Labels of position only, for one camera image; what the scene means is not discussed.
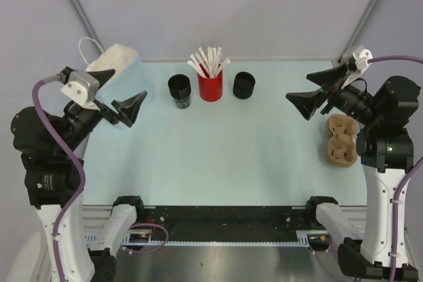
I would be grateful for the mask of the black coffee cup stack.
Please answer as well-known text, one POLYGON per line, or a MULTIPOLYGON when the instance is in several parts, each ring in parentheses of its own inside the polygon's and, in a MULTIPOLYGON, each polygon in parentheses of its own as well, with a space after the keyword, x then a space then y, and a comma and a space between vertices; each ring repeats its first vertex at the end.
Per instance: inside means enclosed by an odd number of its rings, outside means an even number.
POLYGON ((185 109, 190 105, 191 85, 190 79, 183 74, 173 75, 168 80, 170 95, 175 104, 180 109, 185 109))

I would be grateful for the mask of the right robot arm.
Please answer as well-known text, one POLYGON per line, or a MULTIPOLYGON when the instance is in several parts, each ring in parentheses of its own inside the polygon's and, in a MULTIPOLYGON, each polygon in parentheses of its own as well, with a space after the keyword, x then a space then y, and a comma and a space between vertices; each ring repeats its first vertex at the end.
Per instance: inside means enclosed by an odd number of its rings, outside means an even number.
POLYGON ((403 76, 389 77, 375 94, 359 90, 357 72, 347 65, 310 73, 317 84, 311 92, 290 92, 286 98, 305 119, 332 109, 357 120, 356 139, 364 171, 367 207, 365 230, 360 232, 340 206, 326 197, 314 200, 305 223, 323 227, 336 244, 341 272, 354 279, 417 281, 418 270, 409 262, 404 243, 404 205, 410 177, 421 167, 406 125, 419 107, 420 87, 403 76))

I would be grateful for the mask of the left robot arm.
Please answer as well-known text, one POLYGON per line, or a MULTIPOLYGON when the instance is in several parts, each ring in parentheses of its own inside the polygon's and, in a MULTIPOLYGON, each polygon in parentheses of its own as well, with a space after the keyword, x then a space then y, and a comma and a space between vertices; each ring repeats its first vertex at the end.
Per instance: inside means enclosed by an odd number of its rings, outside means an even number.
POLYGON ((97 92, 115 70, 82 72, 65 68, 40 79, 32 89, 33 105, 18 112, 11 122, 13 147, 21 153, 26 171, 24 184, 46 235, 52 281, 113 281, 116 257, 127 231, 145 224, 146 212, 139 196, 118 197, 99 237, 87 244, 82 206, 86 176, 76 148, 102 121, 128 127, 136 121, 147 96, 132 97, 105 105, 97 92), (40 89, 59 82, 75 91, 61 117, 41 106, 40 89))

